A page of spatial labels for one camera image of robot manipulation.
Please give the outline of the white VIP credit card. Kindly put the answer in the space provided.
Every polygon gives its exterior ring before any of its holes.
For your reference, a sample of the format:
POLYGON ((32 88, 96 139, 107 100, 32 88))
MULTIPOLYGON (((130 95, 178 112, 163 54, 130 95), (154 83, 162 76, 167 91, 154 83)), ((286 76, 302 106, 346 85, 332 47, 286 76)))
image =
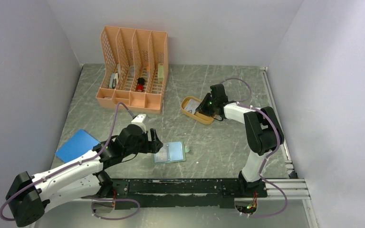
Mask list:
POLYGON ((170 161, 168 145, 163 146, 159 152, 154 154, 155 163, 166 163, 170 161))

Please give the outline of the yellow oval tray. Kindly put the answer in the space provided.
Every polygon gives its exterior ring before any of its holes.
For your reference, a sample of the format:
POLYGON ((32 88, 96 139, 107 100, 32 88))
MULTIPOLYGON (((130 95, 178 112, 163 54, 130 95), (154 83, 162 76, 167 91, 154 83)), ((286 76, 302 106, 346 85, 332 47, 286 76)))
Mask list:
POLYGON ((190 114, 190 113, 188 113, 187 111, 184 110, 185 105, 188 103, 188 101, 190 99, 194 99, 194 100, 197 100, 199 102, 202 102, 199 98, 196 98, 194 96, 185 97, 184 100, 182 101, 181 105, 180 105, 182 113, 185 114, 186 116, 188 116, 188 117, 204 124, 204 125, 211 124, 214 121, 214 119, 212 117, 203 115, 203 114, 199 113, 198 111, 196 111, 195 114, 190 114))

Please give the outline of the light blue credit card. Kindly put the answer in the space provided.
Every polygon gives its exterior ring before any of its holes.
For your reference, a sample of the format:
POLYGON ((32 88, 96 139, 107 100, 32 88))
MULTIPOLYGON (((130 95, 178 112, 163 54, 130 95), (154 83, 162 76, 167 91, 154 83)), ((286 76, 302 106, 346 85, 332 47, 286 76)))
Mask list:
POLYGON ((169 158, 171 161, 181 161, 184 159, 184 146, 182 142, 169 143, 169 158))

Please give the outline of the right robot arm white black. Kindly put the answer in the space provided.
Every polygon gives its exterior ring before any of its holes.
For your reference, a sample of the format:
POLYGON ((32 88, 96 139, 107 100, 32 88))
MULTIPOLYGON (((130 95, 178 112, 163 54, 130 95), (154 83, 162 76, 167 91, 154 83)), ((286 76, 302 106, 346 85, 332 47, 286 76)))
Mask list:
POLYGON ((239 172, 237 189, 240 195, 250 196, 262 181, 261 173, 268 158, 284 142, 284 134, 271 106, 256 108, 230 101, 222 84, 210 86, 210 92, 196 108, 199 113, 222 120, 234 120, 245 126, 250 153, 239 172))

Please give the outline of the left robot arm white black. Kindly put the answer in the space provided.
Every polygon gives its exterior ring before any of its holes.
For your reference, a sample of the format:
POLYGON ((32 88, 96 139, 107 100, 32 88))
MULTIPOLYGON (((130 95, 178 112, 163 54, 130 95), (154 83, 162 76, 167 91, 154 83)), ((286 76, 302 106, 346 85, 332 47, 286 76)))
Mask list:
POLYGON ((157 153, 163 143, 156 130, 132 123, 119 135, 100 142, 83 155, 48 171, 30 175, 24 171, 12 182, 0 208, 0 218, 26 227, 49 210, 85 196, 105 198, 113 185, 106 169, 131 154, 157 153))

